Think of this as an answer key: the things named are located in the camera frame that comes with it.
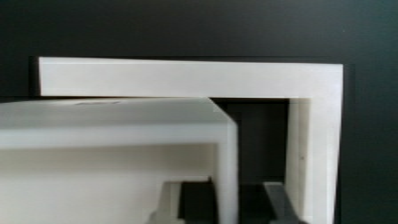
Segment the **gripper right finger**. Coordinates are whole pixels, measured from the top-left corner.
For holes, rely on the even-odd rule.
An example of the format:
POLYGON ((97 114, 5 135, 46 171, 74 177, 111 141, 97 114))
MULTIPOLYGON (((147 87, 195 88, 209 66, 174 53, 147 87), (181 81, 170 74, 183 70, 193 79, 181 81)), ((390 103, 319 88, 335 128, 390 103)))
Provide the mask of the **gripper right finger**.
POLYGON ((257 224, 300 224, 284 185, 262 182, 257 201, 257 224))

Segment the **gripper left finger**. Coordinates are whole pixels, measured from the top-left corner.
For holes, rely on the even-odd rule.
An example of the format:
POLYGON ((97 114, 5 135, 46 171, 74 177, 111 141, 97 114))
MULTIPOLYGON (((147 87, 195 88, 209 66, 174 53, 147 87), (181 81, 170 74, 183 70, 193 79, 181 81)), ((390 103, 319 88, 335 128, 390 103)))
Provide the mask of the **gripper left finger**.
POLYGON ((215 224, 213 181, 163 183, 156 210, 147 224, 215 224))

